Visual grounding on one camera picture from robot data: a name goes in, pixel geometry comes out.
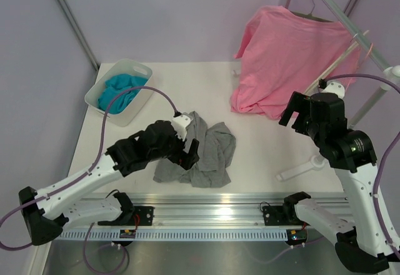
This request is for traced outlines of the grey t shirt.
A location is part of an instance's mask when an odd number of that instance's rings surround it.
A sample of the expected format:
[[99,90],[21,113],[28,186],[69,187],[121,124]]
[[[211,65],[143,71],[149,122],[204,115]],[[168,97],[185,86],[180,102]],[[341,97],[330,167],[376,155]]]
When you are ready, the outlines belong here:
[[194,188],[222,188],[228,185],[231,179],[226,169],[233,160],[236,137],[224,122],[209,127],[196,111],[189,115],[192,122],[187,129],[186,146],[189,147],[193,139],[199,141],[199,161],[191,169],[185,170],[168,159],[162,159],[156,166],[153,181],[177,181],[191,184]]

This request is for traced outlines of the cream hanger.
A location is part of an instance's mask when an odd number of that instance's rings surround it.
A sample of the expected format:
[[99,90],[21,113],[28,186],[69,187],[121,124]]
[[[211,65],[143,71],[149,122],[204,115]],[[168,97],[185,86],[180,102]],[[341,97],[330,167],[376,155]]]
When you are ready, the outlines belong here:
[[351,40],[350,46],[335,60],[333,61],[327,69],[325,69],[310,85],[309,87],[304,91],[304,94],[309,95],[311,91],[313,91],[317,85],[320,79],[324,79],[328,77],[356,48],[358,48],[360,45],[356,41],[356,36],[358,34],[355,34],[354,37]]

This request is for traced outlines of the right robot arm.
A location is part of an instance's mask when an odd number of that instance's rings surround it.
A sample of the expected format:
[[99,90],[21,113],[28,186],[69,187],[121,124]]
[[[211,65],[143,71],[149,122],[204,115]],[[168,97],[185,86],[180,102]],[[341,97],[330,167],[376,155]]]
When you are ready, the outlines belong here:
[[306,223],[322,234],[348,271],[377,274],[389,269],[390,263],[399,262],[399,236],[390,229],[370,138],[348,128],[344,101],[333,93],[292,93],[279,124],[286,126],[294,113],[297,118],[292,128],[310,137],[328,160],[347,196],[354,221],[338,218],[305,192],[284,198],[284,219],[292,224]]

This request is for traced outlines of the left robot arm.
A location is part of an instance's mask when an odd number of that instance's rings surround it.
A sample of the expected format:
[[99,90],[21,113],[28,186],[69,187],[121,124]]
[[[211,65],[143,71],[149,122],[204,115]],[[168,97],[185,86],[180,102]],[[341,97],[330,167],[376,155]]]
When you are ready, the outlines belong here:
[[191,122],[187,114],[171,121],[158,120],[143,131],[116,141],[96,158],[93,166],[42,189],[28,186],[20,190],[19,202],[31,244],[46,244],[63,231],[90,223],[130,223],[134,206],[123,192],[97,201],[84,201],[83,197],[160,159],[191,169],[199,160],[199,141],[193,139],[189,148],[185,145]]

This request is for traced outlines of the pink t shirt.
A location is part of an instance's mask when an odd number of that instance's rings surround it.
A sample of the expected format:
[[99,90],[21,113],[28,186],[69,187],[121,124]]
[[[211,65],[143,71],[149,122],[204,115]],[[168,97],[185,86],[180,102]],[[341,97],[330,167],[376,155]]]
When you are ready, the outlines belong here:
[[282,6],[264,6],[246,24],[235,58],[235,113],[278,119],[294,91],[303,93],[353,43],[340,22],[318,22]]

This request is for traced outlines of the white plastic bin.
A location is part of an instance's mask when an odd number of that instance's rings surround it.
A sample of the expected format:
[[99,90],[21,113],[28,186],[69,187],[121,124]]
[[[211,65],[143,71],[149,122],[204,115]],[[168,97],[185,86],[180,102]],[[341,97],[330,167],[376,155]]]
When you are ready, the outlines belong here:
[[153,71],[131,59],[121,59],[109,71],[100,75],[97,83],[86,93],[86,104],[100,114],[107,114],[107,120],[120,126],[127,126],[148,101],[154,88]]

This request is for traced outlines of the aluminium mounting rail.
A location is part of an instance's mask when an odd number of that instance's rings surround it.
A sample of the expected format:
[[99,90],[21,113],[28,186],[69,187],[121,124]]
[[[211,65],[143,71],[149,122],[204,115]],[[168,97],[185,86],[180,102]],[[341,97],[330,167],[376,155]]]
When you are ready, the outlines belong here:
[[127,195],[135,206],[152,206],[152,228],[260,228],[263,205],[281,205],[289,192]]

